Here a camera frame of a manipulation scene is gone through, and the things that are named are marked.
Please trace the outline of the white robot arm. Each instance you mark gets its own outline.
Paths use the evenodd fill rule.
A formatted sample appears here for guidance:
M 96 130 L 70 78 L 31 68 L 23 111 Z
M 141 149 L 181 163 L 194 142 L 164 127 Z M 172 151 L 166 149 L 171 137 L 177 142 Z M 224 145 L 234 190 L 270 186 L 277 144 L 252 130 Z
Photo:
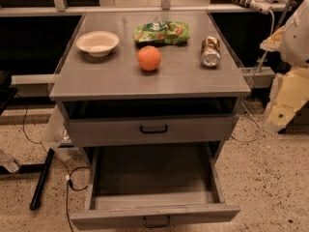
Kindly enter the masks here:
M 260 44 L 269 52 L 278 51 L 291 69 L 279 77 L 279 86 L 271 87 L 265 128 L 280 132 L 309 102 L 309 0 L 300 6 L 285 25 Z

